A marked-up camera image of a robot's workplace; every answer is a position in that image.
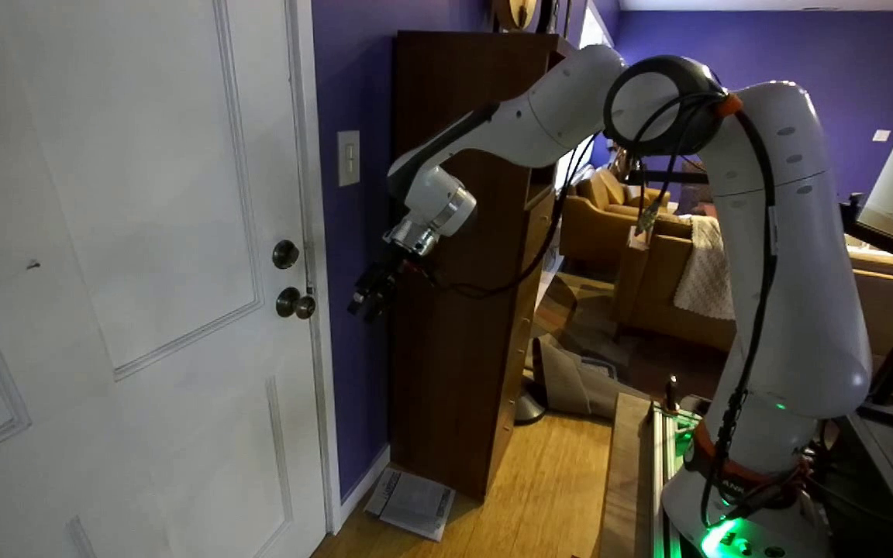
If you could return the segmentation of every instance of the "wooden cabinet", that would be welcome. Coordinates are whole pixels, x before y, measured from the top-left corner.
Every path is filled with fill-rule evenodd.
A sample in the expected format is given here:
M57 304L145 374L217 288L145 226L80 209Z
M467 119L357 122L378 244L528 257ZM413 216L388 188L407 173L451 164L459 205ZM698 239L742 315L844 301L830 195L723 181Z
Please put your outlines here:
M540 35L401 35L395 43L395 151L451 122L524 92L561 58ZM506 455L534 329L540 274L494 299L459 284L506 284L542 248L551 169L528 171L483 151L443 164L477 198L474 219L430 253L440 281L402 277L391 313L391 459L483 498Z

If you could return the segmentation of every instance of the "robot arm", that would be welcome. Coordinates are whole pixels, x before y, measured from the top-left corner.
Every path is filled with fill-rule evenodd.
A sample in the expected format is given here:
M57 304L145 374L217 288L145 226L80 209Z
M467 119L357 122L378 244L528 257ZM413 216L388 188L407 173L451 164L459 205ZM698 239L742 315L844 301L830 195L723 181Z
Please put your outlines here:
M598 131L633 154L698 151L721 209L734 343L698 455L664 493L680 535L702 544L708 518L725 518L737 493L792 477L817 422L857 408L867 391L866 324L821 127L802 91L764 85L732 95L692 58L627 69L605 47L580 50L524 95L471 112L395 162L391 195L407 216L384 233L384 253L357 281L354 307L383 313L402 265L471 216L477 203L440 169L456 151L540 169ZM753 518L764 549L817 547L800 535L800 515L753 510Z

